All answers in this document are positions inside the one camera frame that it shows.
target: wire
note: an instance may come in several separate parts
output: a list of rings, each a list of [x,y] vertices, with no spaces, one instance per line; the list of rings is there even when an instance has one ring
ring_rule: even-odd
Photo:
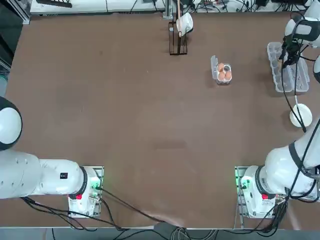
[[[147,217],[147,218],[149,218],[149,219],[151,219],[151,220],[153,220],[153,221],[156,221],[156,222],[159,222],[159,223],[165,223],[165,221],[160,220],[160,219],[158,219],[158,218],[156,218],[156,217],[150,216],[150,215],[148,215],[148,214],[144,213],[143,211],[141,211],[141,210],[139,210],[139,209],[135,208],[134,206],[130,205],[129,203],[127,203],[127,202],[125,202],[125,201],[121,200],[119,197],[117,197],[117,196],[115,196],[114,194],[112,194],[111,192],[109,192],[109,191],[107,191],[107,190],[103,189],[102,187],[96,187],[95,189],[97,189],[97,190],[101,190],[101,191],[103,191],[103,192],[105,192],[105,193],[109,194],[110,196],[112,196],[113,198],[117,199],[119,202],[121,202],[122,204],[126,205],[126,206],[127,206],[127,207],[129,207],[130,209],[132,209],[132,210],[134,210],[134,211],[136,211],[136,212],[140,213],[141,215],[143,215],[143,216],[145,216],[145,217]]]
[[[53,229],[53,228],[51,228],[51,232],[52,232],[52,238],[53,238],[53,240],[56,240],[56,237],[55,237],[55,233],[54,233],[54,229]]]
[[[196,238],[196,237],[190,237],[189,233],[188,233],[188,237],[192,240],[202,240],[202,239],[207,239],[207,238],[210,238],[213,236],[214,231],[213,230],[210,230],[209,233],[207,235],[205,235],[204,237],[201,237],[201,238]]]
[[[307,49],[307,47],[309,47],[309,45],[305,46],[304,49],[301,50],[300,54],[302,54],[304,52],[304,50]]]
[[[235,1],[237,1],[237,2],[239,2],[239,3],[242,3],[242,7],[241,7],[241,9],[240,9],[241,12],[242,12],[242,9],[244,8],[244,6],[246,6],[246,9],[247,9],[247,10],[249,10],[249,8],[248,8],[247,5],[246,5],[245,0],[243,0],[243,1],[235,0]]]
[[[133,4],[133,6],[132,6],[132,8],[131,8],[131,10],[130,10],[130,13],[132,13],[132,10],[134,9],[134,7],[135,7],[135,5],[136,5],[137,2],[138,2],[138,0],[135,0],[134,4]]]
[[[102,198],[100,198],[101,202],[105,205],[108,213],[109,213],[109,217],[110,217],[110,220],[111,222],[113,223],[113,225],[115,226],[115,228],[118,230],[118,231],[124,231],[125,229],[122,228],[122,227],[119,227],[118,225],[116,225],[115,221],[114,221],[114,218],[112,217],[112,213],[111,213],[111,209],[109,207],[109,205],[107,204],[107,202],[105,200],[103,200]]]
[[[305,60],[308,60],[308,61],[311,61],[311,62],[315,62],[315,61],[316,61],[316,60],[314,60],[314,59],[310,59],[310,58],[307,58],[307,57],[305,57],[305,56],[300,56],[300,58],[305,59]]]
[[[207,8],[207,5],[204,3],[204,7],[205,7],[205,10],[206,10],[206,13],[208,13],[208,8]]]
[[[42,212],[42,213],[48,213],[48,214],[52,214],[52,215],[58,216],[59,218],[61,218],[62,220],[64,220],[66,223],[68,223],[72,228],[74,228],[74,229],[76,229],[76,230],[86,230],[86,231],[88,231],[88,232],[94,232],[94,231],[96,231],[96,229],[95,229],[95,230],[87,229],[87,228],[84,227],[79,221],[77,221],[76,219],[74,219],[74,218],[71,217],[71,216],[68,216],[68,215],[65,215],[65,214],[62,214],[62,213],[56,213],[55,211],[50,210],[50,209],[48,209],[48,208],[46,208],[46,209],[49,210],[49,211],[46,211],[46,210],[39,209],[39,208],[37,208],[37,207],[35,207],[35,206],[32,206],[31,203],[29,203],[29,201],[27,200],[27,199],[29,199],[28,197],[23,197],[23,198],[21,198],[21,199],[22,199],[29,207],[31,207],[31,208],[34,209],[34,210],[37,210],[37,211]],[[68,219],[71,219],[71,220],[75,221],[80,227],[75,226],[75,225],[72,224],[70,221],[64,219],[62,216],[64,216],[64,217],[66,217],[66,218],[68,218]]]
[[[125,233],[125,231],[123,231],[123,232],[121,232],[118,236],[116,236],[113,240],[117,240],[118,238],[120,238],[120,236],[122,235],[122,234],[124,234]]]
[[[214,240],[217,240],[218,233],[219,233],[219,230],[216,231],[216,234],[215,234],[215,236],[214,236]]]
[[[227,233],[231,233],[231,234],[251,234],[251,233],[255,232],[255,231],[260,227],[260,225],[261,225],[262,222],[266,219],[266,217],[269,215],[269,213],[271,213],[277,206],[278,206],[278,204],[275,204],[275,205],[265,214],[265,216],[262,218],[262,220],[258,223],[258,225],[257,225],[254,229],[248,230],[247,232],[234,232],[234,231],[228,231],[228,230],[224,230],[224,231],[227,232]]]
[[[298,198],[298,200],[301,201],[301,202],[307,203],[307,204],[313,204],[313,203],[316,203],[316,202],[319,200],[319,196],[317,196],[317,197],[316,197],[314,200],[312,200],[312,201],[303,200],[303,199],[299,199],[299,198]]]
[[[106,221],[106,220],[102,220],[102,219],[99,219],[99,218],[96,218],[96,217],[93,217],[93,216],[89,216],[89,215],[86,215],[86,214],[83,214],[83,213],[80,213],[80,212],[76,212],[76,211],[70,211],[70,210],[61,210],[61,209],[57,209],[57,208],[54,208],[54,207],[50,207],[50,206],[46,206],[46,205],[43,205],[43,204],[40,204],[40,203],[37,203],[36,201],[34,201],[33,199],[29,198],[29,197],[22,197],[22,199],[24,200],[25,203],[27,203],[30,207],[34,208],[33,206],[38,206],[38,207],[41,207],[41,208],[45,208],[49,211],[52,211],[54,212],[53,214],[54,215],[58,215],[58,216],[62,216],[61,213],[68,213],[69,214],[75,214],[75,215],[80,215],[80,216],[84,216],[84,217],[87,217],[89,219],[93,219],[93,220],[96,220],[98,222],[102,222],[102,223],[106,223],[106,224],[109,224],[109,225],[112,225],[114,227],[116,227],[115,224],[113,224],[112,222],[109,222],[109,221]],[[40,212],[45,212],[45,213],[50,213],[50,212],[47,212],[47,211],[44,211],[44,210],[41,210],[39,209]],[[80,223],[74,219],[73,217],[70,217],[68,215],[64,215],[66,216],[67,218],[70,218],[72,220],[74,220],[75,222],[77,222],[79,225]]]
[[[144,233],[144,232],[153,232],[155,234],[157,234],[158,236],[160,236],[161,238],[165,239],[165,240],[169,240],[168,238],[166,238],[165,236],[163,236],[162,234],[160,234],[159,232],[153,230],[153,229],[145,229],[145,230],[141,230],[141,231],[137,231],[137,232],[134,232],[128,236],[125,236],[123,238],[119,238],[118,240],[124,240],[124,239],[128,239],[134,235],[137,235],[137,234],[140,234],[140,233]]]
[[[297,4],[294,5],[298,11],[303,11],[302,9],[298,8]]]
[[[156,6],[156,0],[152,0],[152,2],[153,2],[153,5],[154,5],[155,12],[158,12],[158,9],[157,9],[157,6]]]
[[[285,85],[284,85],[284,59],[282,59],[281,61],[281,85],[282,85],[282,90],[283,90],[283,95],[285,97],[285,100],[286,100],[286,103],[288,104],[291,112],[293,113],[295,119],[298,121],[298,123],[303,126],[303,123],[298,119],[298,116],[297,114],[295,113],[294,109],[292,108],[290,102],[289,102],[289,99],[287,97],[287,94],[286,94],[286,91],[285,91]]]
[[[280,4],[280,6],[275,10],[275,12],[277,12],[281,7],[282,7],[282,3]]]
[[[300,110],[299,110],[299,104],[298,104],[298,98],[297,98],[298,63],[299,63],[300,54],[301,54],[301,47],[299,45],[298,57],[297,57],[297,60],[296,60],[296,63],[295,63],[294,99],[295,99],[296,109],[298,111],[298,115],[299,115],[299,118],[300,118],[300,121],[301,121],[301,127],[303,129],[303,132],[305,133],[307,130],[306,130],[306,127],[305,127],[305,124],[304,124],[304,120],[302,119],[302,116],[301,116],[301,113],[300,113]]]
[[[227,6],[226,6],[226,4],[225,4],[224,0],[221,0],[221,1],[222,1],[222,3],[223,3],[223,6],[224,6],[224,8],[225,8],[226,12],[228,12],[228,8],[227,8]]]
[[[302,167],[303,167],[303,165],[304,165],[304,161],[305,161],[305,158],[306,158],[308,149],[309,149],[309,147],[310,147],[310,144],[311,144],[312,140],[314,139],[314,136],[315,136],[315,134],[316,134],[316,132],[317,132],[317,130],[318,130],[319,125],[320,125],[320,118],[319,118],[318,122],[316,123],[316,125],[315,125],[315,127],[314,127],[314,130],[313,130],[313,132],[312,132],[312,134],[311,134],[311,137],[310,137],[310,139],[309,139],[309,142],[307,143],[307,145],[306,145],[306,147],[305,147],[305,151],[304,151],[304,153],[303,153],[300,166],[298,166],[298,171],[297,171],[297,173],[296,173],[296,175],[295,175],[295,178],[294,178],[294,181],[293,181],[293,183],[292,183],[291,189],[290,189],[290,191],[289,191],[289,193],[288,193],[288,195],[287,195],[287,197],[286,197],[286,200],[287,200],[287,201],[288,201],[289,197],[291,196],[291,193],[292,193],[292,191],[293,191],[293,189],[294,189],[294,187],[295,187],[295,184],[296,184],[296,182],[297,182],[297,180],[298,180],[298,176],[299,176],[299,174],[300,174],[300,172],[301,172],[301,169],[302,169]]]

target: floor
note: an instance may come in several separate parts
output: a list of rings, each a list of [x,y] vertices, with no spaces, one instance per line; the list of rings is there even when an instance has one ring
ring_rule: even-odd
[[[162,234],[167,239],[170,238],[173,226],[168,224],[158,224],[155,226],[157,232]],[[125,238],[133,233],[139,232],[139,229],[132,229],[121,235],[120,238]],[[191,238],[201,240],[208,234],[209,230],[189,230],[188,233]],[[54,236],[56,240],[113,240],[119,235],[116,229],[113,228],[100,228],[94,232],[77,231],[70,228],[55,228]],[[306,231],[293,231],[293,230],[278,230],[278,232],[271,237],[272,240],[318,240],[320,232],[306,232]],[[51,228],[7,228],[0,229],[1,240],[54,240]],[[162,240],[154,232],[144,232],[136,234],[129,238],[130,240]],[[220,230],[216,240],[260,240],[263,237],[256,233],[236,235]]]

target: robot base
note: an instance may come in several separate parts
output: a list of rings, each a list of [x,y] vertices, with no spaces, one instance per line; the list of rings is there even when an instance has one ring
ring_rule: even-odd
[[[255,181],[257,169],[257,166],[236,166],[234,168],[241,223],[243,222],[243,216],[263,219],[276,203],[276,198],[263,199],[262,194],[258,191]],[[266,219],[272,217],[273,211],[269,213]]]
[[[87,173],[86,189],[81,196],[77,196],[77,199],[71,199],[70,197],[68,197],[69,210],[85,214],[90,217],[99,217],[101,213],[100,197],[102,195],[102,191],[97,190],[93,187],[103,187],[104,167],[83,167]],[[69,216],[73,218],[86,218],[85,216],[74,213],[70,214]]]

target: clear plastic container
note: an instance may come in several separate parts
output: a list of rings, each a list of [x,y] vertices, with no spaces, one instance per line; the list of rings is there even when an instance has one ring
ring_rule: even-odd
[[[273,82],[275,84],[275,90],[279,93],[283,93],[282,81],[281,81],[281,62],[279,57],[282,52],[281,42],[269,42],[267,49],[268,58],[270,61],[270,67],[272,70]],[[297,63],[297,79],[296,79],[296,91],[306,92],[309,90],[310,78],[308,75],[307,63],[303,58],[299,58]],[[295,88],[295,76],[296,76],[296,64],[287,66],[283,69],[283,86],[285,92],[291,92]]]
[[[230,64],[225,63],[224,64],[224,72],[226,71],[230,71],[231,72],[231,78],[230,80],[219,80],[218,79],[218,58],[216,57],[216,55],[213,55],[211,57],[211,73],[212,73],[212,78],[216,80],[217,84],[220,85],[225,85],[225,84],[230,84],[231,80],[232,80],[232,71],[231,71],[231,66]]]

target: black label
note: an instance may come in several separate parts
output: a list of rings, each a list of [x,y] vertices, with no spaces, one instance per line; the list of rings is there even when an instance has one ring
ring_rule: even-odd
[[[67,172],[61,172],[60,173],[60,179],[67,179],[68,178],[68,173]]]

